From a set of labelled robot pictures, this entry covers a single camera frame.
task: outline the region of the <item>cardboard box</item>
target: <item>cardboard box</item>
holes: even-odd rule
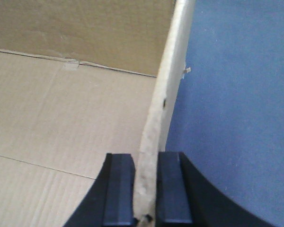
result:
[[[0,1],[0,227],[62,226],[107,152],[153,214],[194,2]]]

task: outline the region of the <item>blue surface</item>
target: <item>blue surface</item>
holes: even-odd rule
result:
[[[166,150],[284,227],[284,0],[197,0]]]

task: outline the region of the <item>cardboard edge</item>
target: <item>cardboard edge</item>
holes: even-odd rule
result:
[[[61,61],[61,62],[73,62],[73,61],[76,61],[76,62],[79,63],[79,65],[87,65],[87,66],[99,67],[99,68],[104,68],[104,69],[109,69],[109,70],[114,70],[114,71],[128,72],[128,73],[132,73],[132,74],[136,74],[136,75],[142,75],[142,76],[147,76],[147,77],[156,77],[156,76],[150,75],[150,74],[145,74],[145,73],[140,73],[140,72],[135,72],[135,71],[130,71],[130,70],[124,70],[124,69],[119,69],[119,68],[113,68],[113,67],[109,67],[109,66],[101,65],[101,64],[96,64],[96,63],[89,62],[89,61],[79,61],[79,60],[76,60],[76,59],[68,59],[68,58],[62,58],[62,57],[53,57],[53,56],[46,56],[46,55],[40,55],[40,54],[22,53],[22,52],[3,50],[3,49],[0,49],[0,52],[16,54],[16,55],[22,55],[22,56],[33,57],[33,58],[47,59],[47,60],[52,60],[52,61]]]
[[[158,151],[165,150],[185,57],[195,0],[176,1],[147,121],[142,133],[133,195],[134,216],[139,226],[153,226],[155,218]]]

